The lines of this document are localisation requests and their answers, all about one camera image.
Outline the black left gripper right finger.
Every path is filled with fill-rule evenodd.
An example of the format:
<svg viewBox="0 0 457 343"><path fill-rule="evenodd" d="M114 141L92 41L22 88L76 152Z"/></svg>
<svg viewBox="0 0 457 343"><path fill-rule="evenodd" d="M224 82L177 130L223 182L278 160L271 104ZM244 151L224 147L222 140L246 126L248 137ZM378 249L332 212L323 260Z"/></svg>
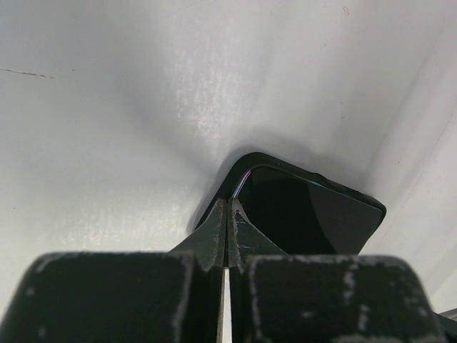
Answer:
<svg viewBox="0 0 457 343"><path fill-rule="evenodd" d="M228 205L234 342L447 342L421 281L390 256L289 255Z"/></svg>

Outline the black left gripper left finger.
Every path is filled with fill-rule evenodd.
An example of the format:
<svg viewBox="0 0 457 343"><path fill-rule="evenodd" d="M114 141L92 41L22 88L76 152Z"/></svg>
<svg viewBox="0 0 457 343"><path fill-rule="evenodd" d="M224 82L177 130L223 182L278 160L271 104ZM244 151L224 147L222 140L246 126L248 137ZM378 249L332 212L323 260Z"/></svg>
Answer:
<svg viewBox="0 0 457 343"><path fill-rule="evenodd" d="M3 342L220 342L228 204L170 252L55 252L25 272Z"/></svg>

